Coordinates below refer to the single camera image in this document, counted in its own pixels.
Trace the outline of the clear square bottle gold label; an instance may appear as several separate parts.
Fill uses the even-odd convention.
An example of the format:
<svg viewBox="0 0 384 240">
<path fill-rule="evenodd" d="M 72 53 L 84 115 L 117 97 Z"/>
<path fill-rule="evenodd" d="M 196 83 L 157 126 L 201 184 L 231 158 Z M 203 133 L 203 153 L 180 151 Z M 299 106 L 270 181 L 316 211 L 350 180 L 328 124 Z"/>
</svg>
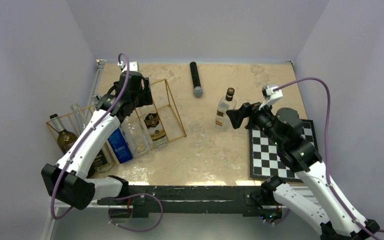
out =
<svg viewBox="0 0 384 240">
<path fill-rule="evenodd" d="M 229 87 L 226 90 L 225 96 L 223 96 L 218 105 L 215 117 L 215 127 L 221 131 L 226 131 L 230 126 L 231 122 L 227 116 L 228 110 L 233 110 L 237 105 L 237 100 L 234 99 L 235 89 Z"/>
</svg>

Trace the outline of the clear bottle round emblem label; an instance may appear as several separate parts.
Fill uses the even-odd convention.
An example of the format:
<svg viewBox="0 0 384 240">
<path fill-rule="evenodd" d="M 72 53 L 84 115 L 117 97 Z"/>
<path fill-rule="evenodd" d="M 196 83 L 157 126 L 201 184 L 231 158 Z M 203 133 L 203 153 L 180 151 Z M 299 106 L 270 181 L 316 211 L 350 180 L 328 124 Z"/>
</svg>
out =
<svg viewBox="0 0 384 240">
<path fill-rule="evenodd" d="M 138 112 L 144 121 L 153 145 L 156 148 L 167 145 L 169 142 L 167 134 L 155 106 L 153 104 L 142 106 L 138 108 Z"/>
</svg>

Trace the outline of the clear round glass bottle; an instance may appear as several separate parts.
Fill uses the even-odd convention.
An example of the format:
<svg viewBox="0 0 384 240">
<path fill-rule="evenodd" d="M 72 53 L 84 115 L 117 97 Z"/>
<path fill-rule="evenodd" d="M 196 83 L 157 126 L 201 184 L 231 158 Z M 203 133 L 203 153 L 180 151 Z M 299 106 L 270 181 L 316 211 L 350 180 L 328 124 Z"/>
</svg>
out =
<svg viewBox="0 0 384 240">
<path fill-rule="evenodd" d="M 138 158 L 151 150 L 151 143 L 137 118 L 127 116 L 121 124 L 121 133 L 134 158 Z"/>
</svg>

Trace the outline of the blue square bottle silver cap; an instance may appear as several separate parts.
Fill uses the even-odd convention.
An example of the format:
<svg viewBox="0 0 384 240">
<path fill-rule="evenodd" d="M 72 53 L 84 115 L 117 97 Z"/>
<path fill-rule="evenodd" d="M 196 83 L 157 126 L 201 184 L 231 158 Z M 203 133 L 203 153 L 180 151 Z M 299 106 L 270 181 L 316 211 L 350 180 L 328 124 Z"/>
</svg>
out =
<svg viewBox="0 0 384 240">
<path fill-rule="evenodd" d="M 108 143 L 114 152 L 118 164 L 123 164 L 133 159 L 133 155 L 119 127 L 109 136 Z"/>
</svg>

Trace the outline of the clear bottle dark label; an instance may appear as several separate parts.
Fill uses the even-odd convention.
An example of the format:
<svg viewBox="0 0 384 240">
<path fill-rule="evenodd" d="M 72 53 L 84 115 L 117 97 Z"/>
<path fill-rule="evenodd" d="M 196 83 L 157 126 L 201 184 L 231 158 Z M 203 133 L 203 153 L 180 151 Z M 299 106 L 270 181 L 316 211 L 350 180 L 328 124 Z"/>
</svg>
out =
<svg viewBox="0 0 384 240">
<path fill-rule="evenodd" d="M 86 118 L 85 114 L 77 103 L 72 104 L 70 109 L 75 117 L 78 136 L 80 136 L 86 130 L 89 120 Z M 111 166 L 112 162 L 110 160 L 109 152 L 104 146 L 94 158 L 91 167 L 89 168 L 87 178 L 90 179 L 94 174 L 102 173 L 105 170 L 108 170 Z"/>
</svg>

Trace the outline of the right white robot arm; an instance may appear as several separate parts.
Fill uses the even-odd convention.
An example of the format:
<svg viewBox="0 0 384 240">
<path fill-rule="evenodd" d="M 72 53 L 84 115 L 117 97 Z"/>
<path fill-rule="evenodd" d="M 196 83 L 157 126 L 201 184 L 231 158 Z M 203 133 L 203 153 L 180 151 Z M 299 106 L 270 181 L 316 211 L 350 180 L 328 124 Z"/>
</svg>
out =
<svg viewBox="0 0 384 240">
<path fill-rule="evenodd" d="M 320 153 L 302 137 L 303 122 L 296 110 L 283 107 L 276 114 L 271 107 L 259 108 L 244 103 L 240 109 L 226 112 L 234 129 L 248 118 L 249 126 L 257 127 L 277 147 L 281 162 L 311 190 L 318 205 L 295 193 L 279 176 L 262 183 L 260 196 L 268 204 L 275 201 L 286 206 L 307 222 L 322 240 L 364 240 L 374 237 L 380 226 L 360 214 L 345 200 L 335 185 Z"/>
</svg>

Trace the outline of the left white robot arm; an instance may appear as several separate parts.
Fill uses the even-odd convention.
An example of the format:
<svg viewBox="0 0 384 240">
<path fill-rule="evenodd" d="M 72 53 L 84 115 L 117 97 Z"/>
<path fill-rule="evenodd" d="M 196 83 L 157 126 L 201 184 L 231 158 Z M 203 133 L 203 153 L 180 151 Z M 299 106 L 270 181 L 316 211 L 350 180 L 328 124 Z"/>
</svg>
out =
<svg viewBox="0 0 384 240">
<path fill-rule="evenodd" d="M 51 197 L 72 208 L 85 209 L 93 200 L 110 198 L 118 205 L 129 199 L 126 180 L 108 176 L 89 179 L 92 163 L 110 135 L 136 108 L 153 103 L 149 78 L 137 71 L 123 71 L 108 93 L 95 104 L 86 129 L 54 165 L 45 164 L 41 176 Z"/>
</svg>

